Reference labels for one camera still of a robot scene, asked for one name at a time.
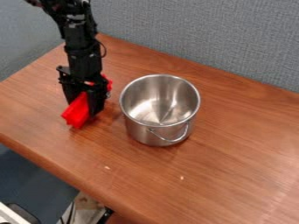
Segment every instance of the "pot rim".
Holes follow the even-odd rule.
[[[170,124],[164,124],[164,125],[148,125],[140,121],[138,121],[124,110],[124,106],[123,106],[123,98],[124,98],[124,95],[126,95],[126,92],[127,92],[127,89],[136,83],[139,82],[140,80],[144,80],[147,78],[151,78],[151,77],[171,77],[174,79],[178,79],[180,81],[183,81],[187,85],[191,86],[195,94],[196,94],[196,97],[198,97],[198,104],[196,104],[196,108],[195,110],[192,111],[191,115],[188,117],[186,117],[180,122],[176,122],[176,123],[170,123]],[[126,85],[126,88],[123,89],[122,91],[122,94],[120,94],[120,97],[119,97],[119,105],[120,105],[120,108],[122,108],[122,111],[123,113],[126,114],[126,117],[132,120],[135,123],[146,126],[146,127],[154,127],[154,128],[166,128],[166,127],[172,127],[175,125],[180,125],[186,122],[188,122],[192,117],[196,115],[198,111],[199,111],[199,108],[200,108],[200,105],[202,105],[202,97],[200,97],[200,93],[199,93],[199,90],[196,89],[196,87],[183,78],[175,76],[175,75],[171,75],[171,74],[166,74],[166,73],[156,73],[156,74],[148,74],[146,76],[142,76],[140,78],[132,80],[127,85]]]

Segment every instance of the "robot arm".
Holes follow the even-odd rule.
[[[96,40],[98,25],[91,13],[90,0],[26,0],[26,2],[42,7],[59,26],[70,62],[70,67],[58,66],[63,92],[68,104],[86,93],[88,116],[92,117],[104,108],[111,81],[100,74],[100,43]]]

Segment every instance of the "pot handle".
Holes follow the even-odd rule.
[[[186,138],[187,133],[188,133],[188,130],[190,130],[190,127],[191,127],[191,125],[190,125],[190,121],[188,121],[188,122],[186,122],[184,132],[183,132],[182,136],[178,137],[176,139],[167,139],[167,138],[164,138],[163,136],[160,136],[160,135],[155,132],[155,129],[147,129],[147,130],[148,130],[148,131],[150,131],[158,138],[160,138],[160,139],[164,140],[166,142],[168,142],[168,143],[178,143],[178,142],[180,142],[180,141]]]

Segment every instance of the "wooden table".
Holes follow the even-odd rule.
[[[55,67],[63,47],[0,86],[0,139],[40,167],[138,223],[299,223],[299,94],[108,36],[114,94],[98,119],[71,129]],[[127,135],[118,99],[146,74],[200,90],[195,131],[151,148]]]

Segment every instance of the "metal pot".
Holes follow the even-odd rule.
[[[134,80],[120,95],[130,136],[143,144],[178,144],[192,133],[200,94],[184,79],[152,74]]]

